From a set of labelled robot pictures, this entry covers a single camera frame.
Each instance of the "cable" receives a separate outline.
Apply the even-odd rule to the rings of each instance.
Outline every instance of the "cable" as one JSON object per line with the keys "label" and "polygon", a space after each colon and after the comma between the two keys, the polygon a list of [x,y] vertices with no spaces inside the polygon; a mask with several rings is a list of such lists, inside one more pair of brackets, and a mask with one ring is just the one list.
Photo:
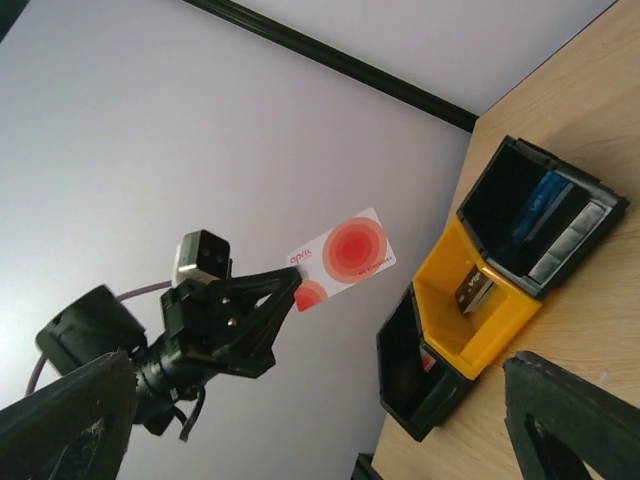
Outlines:
{"label": "cable", "polygon": [[[144,295],[145,293],[151,293],[155,292],[156,290],[162,290],[163,288],[170,287],[171,280],[167,280],[166,282],[154,283],[151,285],[147,285],[146,287],[136,288],[135,290],[130,290],[123,293],[122,295],[118,295],[116,296],[116,300],[118,300],[119,302],[124,302],[125,300]],[[38,385],[38,379],[42,374],[42,369],[44,368],[45,363],[47,363],[47,357],[43,353],[42,355],[40,355],[40,358],[33,367],[33,371],[31,372],[31,376],[29,377],[29,382],[27,383],[27,389],[25,390],[25,397],[28,397],[33,392],[35,392],[36,386]]]}
{"label": "cable", "polygon": [[171,407],[171,413],[173,413],[173,416],[176,417],[184,427],[184,424],[187,423],[187,416],[184,412],[174,405]]}
{"label": "cable", "polygon": [[47,356],[43,353],[40,355],[36,365],[33,367],[33,372],[31,372],[29,382],[27,383],[27,390],[24,392],[25,397],[28,397],[36,390],[36,385],[38,384],[38,379],[42,374],[42,369],[44,368],[45,363],[47,363]]}
{"label": "cable", "polygon": [[191,415],[189,415],[189,419],[182,426],[182,431],[180,432],[180,440],[186,442],[189,440],[189,434],[193,429],[193,426],[196,424],[198,417],[200,416],[200,412],[202,411],[202,406],[204,405],[204,399],[207,396],[204,387],[202,385],[198,386],[198,399],[196,400],[196,406],[193,407],[193,411]]}
{"label": "cable", "polygon": [[166,282],[154,283],[153,285],[147,285],[146,287],[136,288],[135,290],[131,290],[129,292],[123,293],[122,295],[118,295],[116,300],[119,302],[124,302],[125,300],[129,300],[133,297],[139,297],[140,295],[144,295],[145,293],[155,292],[156,290],[162,290],[163,288],[170,288],[171,280],[167,280]]}

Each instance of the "camera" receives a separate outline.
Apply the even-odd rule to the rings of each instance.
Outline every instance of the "camera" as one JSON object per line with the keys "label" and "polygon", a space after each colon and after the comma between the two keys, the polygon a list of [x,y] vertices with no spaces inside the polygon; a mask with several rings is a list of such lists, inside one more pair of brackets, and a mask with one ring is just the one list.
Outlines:
{"label": "camera", "polygon": [[188,233],[176,253],[173,286],[187,278],[209,283],[230,277],[230,250],[229,242],[206,230]]}

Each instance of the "yellow box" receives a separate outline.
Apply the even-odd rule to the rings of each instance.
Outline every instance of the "yellow box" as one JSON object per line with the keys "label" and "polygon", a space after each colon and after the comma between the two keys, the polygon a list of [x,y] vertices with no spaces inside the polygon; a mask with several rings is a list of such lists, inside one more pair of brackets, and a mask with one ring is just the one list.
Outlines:
{"label": "yellow box", "polygon": [[[473,265],[496,286],[478,311],[464,315],[455,292]],[[542,306],[484,262],[457,218],[413,277],[413,287],[425,341],[469,380],[475,380]]]}

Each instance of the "blue object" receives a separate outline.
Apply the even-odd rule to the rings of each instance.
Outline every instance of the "blue object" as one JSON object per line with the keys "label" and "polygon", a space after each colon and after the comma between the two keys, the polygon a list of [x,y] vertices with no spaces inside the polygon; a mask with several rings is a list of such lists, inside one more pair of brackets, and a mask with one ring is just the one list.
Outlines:
{"label": "blue object", "polygon": [[511,242],[522,245],[529,233],[552,206],[569,181],[557,173],[547,172],[527,198],[511,227]]}

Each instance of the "wooden surface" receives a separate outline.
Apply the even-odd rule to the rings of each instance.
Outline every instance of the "wooden surface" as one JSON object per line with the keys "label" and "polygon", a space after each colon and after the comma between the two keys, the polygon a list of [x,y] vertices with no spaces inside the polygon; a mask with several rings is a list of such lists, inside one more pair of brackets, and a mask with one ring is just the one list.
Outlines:
{"label": "wooden surface", "polygon": [[640,406],[640,2],[619,0],[480,118],[452,213],[507,134],[601,178],[631,206],[443,427],[417,443],[387,415],[373,462],[385,480],[520,478],[500,367],[515,350]]}

